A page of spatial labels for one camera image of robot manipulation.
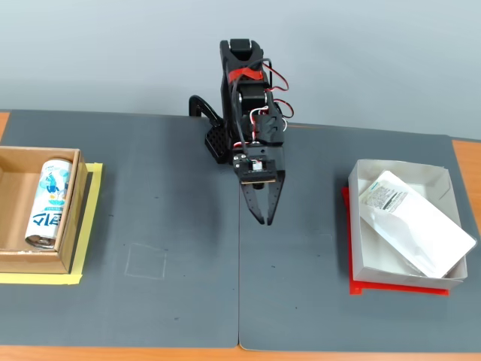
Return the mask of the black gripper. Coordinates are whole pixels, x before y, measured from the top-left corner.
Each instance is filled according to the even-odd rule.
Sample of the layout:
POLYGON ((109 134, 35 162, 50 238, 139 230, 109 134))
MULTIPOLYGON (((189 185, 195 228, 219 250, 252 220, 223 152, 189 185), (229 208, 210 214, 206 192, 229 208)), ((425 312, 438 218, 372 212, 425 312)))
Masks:
POLYGON ((234 173, 250 213, 260 223, 265 219, 259 207, 255 184, 268 185, 267 225, 274 221, 280 195, 286 179, 284 151, 282 147, 269 147, 262 144, 248 144, 246 149, 235 147, 232 158, 234 173))

